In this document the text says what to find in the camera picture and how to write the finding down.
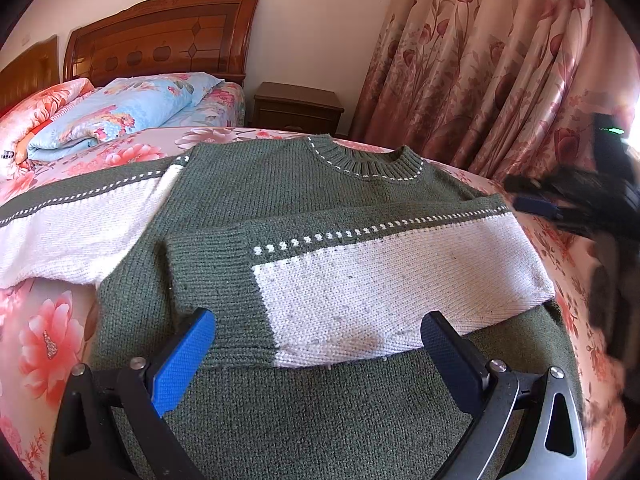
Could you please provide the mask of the floral pink curtain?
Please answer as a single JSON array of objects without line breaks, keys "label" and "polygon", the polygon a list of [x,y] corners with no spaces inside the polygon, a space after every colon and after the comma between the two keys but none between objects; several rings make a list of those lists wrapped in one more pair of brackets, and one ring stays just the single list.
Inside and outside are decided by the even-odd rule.
[{"label": "floral pink curtain", "polygon": [[595,114],[639,114],[604,0],[390,0],[349,135],[500,181],[591,168]]}]

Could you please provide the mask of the wooden nightstand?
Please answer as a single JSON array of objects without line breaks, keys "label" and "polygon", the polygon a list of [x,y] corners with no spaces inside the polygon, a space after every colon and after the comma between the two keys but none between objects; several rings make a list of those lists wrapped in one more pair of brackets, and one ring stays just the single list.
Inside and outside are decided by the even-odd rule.
[{"label": "wooden nightstand", "polygon": [[254,94],[253,128],[334,134],[344,113],[332,91],[264,81]]}]

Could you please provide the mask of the large wooden headboard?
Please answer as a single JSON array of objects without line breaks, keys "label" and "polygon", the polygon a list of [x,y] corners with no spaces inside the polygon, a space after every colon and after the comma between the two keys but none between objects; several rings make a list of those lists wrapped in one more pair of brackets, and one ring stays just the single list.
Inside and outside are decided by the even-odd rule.
[{"label": "large wooden headboard", "polygon": [[73,30],[62,79],[204,72],[242,84],[259,0],[145,0]]}]

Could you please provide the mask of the small wooden headboard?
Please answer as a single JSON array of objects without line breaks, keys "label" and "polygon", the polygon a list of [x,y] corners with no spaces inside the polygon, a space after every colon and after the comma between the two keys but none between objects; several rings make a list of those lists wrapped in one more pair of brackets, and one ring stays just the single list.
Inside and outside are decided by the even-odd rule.
[{"label": "small wooden headboard", "polygon": [[58,36],[54,35],[28,48],[1,71],[1,115],[35,92],[59,82]]}]

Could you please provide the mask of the pink floral pillow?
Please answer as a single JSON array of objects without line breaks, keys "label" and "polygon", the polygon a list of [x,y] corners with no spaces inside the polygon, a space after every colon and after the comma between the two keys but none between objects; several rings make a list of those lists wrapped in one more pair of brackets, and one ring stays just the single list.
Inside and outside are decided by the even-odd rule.
[{"label": "pink floral pillow", "polygon": [[93,91],[93,84],[87,78],[62,82],[37,91],[2,115],[1,179],[13,179],[21,172],[20,144],[23,144],[22,159],[25,159],[25,142],[35,135],[34,131],[48,124],[60,110]]}]

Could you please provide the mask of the light blue floral pillow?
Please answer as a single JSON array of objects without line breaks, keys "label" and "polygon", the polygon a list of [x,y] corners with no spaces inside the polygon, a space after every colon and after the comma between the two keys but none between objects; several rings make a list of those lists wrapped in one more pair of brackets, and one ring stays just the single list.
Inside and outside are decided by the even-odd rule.
[{"label": "light blue floral pillow", "polygon": [[163,125],[200,104],[222,80],[203,73],[116,78],[70,103],[29,140],[27,158],[52,162],[96,144]]}]

